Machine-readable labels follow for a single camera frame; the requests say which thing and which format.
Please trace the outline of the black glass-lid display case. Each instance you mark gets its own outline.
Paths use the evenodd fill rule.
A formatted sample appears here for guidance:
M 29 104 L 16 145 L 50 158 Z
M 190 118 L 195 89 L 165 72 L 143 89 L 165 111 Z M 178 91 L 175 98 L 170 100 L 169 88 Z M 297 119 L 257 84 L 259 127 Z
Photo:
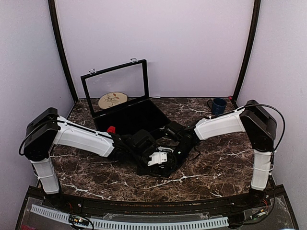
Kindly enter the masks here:
M 147 61 L 132 59 L 131 62 L 81 76 L 88 106 L 98 131 L 110 126 L 120 135 L 135 134 L 141 129 L 155 139 L 163 137 L 162 128 L 170 119 L 154 104 L 149 96 Z M 100 109 L 99 99 L 110 92 L 121 92 L 128 101 L 108 109 Z

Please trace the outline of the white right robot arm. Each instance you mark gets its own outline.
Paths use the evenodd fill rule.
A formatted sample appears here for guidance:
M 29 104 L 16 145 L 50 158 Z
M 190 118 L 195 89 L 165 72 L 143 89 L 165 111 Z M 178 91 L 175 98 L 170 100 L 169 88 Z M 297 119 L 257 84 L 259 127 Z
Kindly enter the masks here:
M 276 130 L 277 122 L 265 110 L 265 105 L 249 100 L 242 107 L 222 115 L 204 117 L 189 126 L 182 126 L 173 121 L 165 127 L 164 133 L 178 142 L 175 155 L 178 163 L 182 164 L 200 141 L 215 136 L 245 132 L 254 151 L 250 186 L 253 191 L 245 196 L 245 204 L 249 208 L 255 208 L 263 201 L 262 191 L 267 186 L 273 154 L 276 152 L 274 144 Z

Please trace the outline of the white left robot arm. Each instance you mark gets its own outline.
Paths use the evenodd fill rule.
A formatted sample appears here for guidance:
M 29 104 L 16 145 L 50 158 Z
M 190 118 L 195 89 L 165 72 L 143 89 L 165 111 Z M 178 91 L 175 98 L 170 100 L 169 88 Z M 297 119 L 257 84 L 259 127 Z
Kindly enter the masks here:
M 65 208 L 68 199 L 60 192 L 50 158 L 55 145 L 89 151 L 104 158 L 131 156 L 140 175 L 168 177 L 177 165 L 174 150 L 158 146 L 146 130 L 135 135 L 101 132 L 70 122 L 50 107 L 28 124 L 18 151 L 31 162 L 50 203 L 57 209 Z

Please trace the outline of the red white sock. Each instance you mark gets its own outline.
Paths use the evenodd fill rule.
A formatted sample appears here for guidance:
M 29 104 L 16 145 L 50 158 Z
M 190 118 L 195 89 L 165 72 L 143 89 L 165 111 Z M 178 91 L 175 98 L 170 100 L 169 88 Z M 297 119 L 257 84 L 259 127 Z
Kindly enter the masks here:
M 107 133 L 115 134 L 115 133 L 116 133 L 116 128 L 115 128 L 114 126 L 110 126 L 110 127 L 107 129 Z

